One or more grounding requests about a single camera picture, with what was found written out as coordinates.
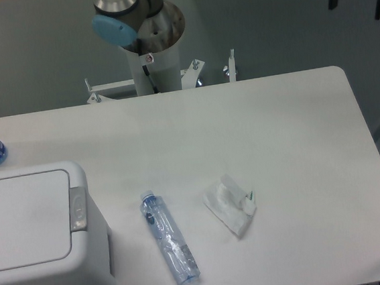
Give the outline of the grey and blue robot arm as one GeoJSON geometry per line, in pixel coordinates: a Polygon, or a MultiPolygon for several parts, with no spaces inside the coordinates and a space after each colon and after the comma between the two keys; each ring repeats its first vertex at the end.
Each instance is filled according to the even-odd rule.
{"type": "MultiPolygon", "coordinates": [[[[380,0],[375,19],[380,20],[380,0]]],[[[328,0],[328,9],[338,0],[328,0]]],[[[93,0],[92,28],[100,39],[136,54],[158,53],[172,47],[182,37],[185,19],[166,0],[93,0]]]]}

